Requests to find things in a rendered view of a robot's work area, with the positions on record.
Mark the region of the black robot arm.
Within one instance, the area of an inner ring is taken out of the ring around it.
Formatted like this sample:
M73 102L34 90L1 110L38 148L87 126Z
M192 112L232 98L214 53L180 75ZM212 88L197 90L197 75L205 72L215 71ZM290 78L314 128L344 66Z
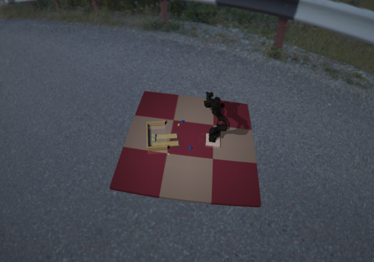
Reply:
M223 121L224 124L217 123L217 127L211 127L209 131L209 142L212 142L212 143L216 143L216 139L218 138L218 134L220 131L226 131L228 129L227 122L225 121L225 117L223 117L222 114L220 113L219 102L220 102L220 98L215 97L214 103L212 104L212 113L213 115L217 116L218 123L219 121ZM210 104L211 104L210 99L204 101L204 106L206 108L208 108Z

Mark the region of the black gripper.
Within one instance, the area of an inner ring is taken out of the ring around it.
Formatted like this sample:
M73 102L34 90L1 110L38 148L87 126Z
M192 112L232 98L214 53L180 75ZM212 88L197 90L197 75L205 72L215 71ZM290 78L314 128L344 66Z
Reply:
M208 93L208 92L206 92L206 94L207 94L207 100L209 100L210 99L210 101L211 101L211 104L209 105L209 107L208 108L210 108L210 107L212 107L212 104L214 103L214 98L212 98L213 97L213 93L211 92L211 93Z

